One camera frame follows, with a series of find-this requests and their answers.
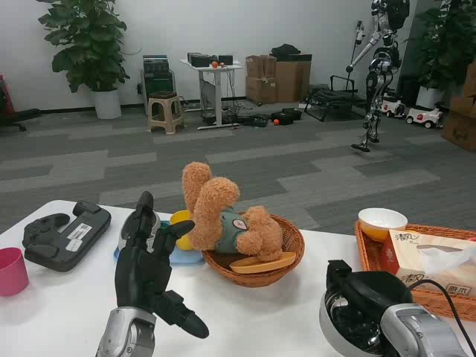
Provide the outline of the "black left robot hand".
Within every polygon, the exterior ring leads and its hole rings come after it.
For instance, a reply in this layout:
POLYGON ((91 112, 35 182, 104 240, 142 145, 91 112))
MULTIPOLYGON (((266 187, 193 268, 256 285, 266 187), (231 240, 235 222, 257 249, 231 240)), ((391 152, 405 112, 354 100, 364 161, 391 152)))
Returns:
POLYGON ((169 325, 207 338, 209 329, 196 313, 184 305, 184 298, 167 290, 172 273, 170 255, 176 241, 193 230, 191 220, 159 228, 155 233, 153 252, 147 250, 155 216, 154 198, 145 191, 132 214, 132 225, 126 246, 120 251, 115 271, 115 291, 119 307, 142 309, 169 325))

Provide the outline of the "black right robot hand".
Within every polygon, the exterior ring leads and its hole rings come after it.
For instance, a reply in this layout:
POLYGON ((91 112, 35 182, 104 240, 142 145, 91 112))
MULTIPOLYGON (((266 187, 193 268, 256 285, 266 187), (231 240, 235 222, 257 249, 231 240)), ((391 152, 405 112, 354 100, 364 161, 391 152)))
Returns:
POLYGON ((386 271, 353 271, 343 260, 330 260, 326 287, 326 312, 345 341, 374 356, 398 355, 380 323, 388 308, 414 302, 404 283, 386 271))

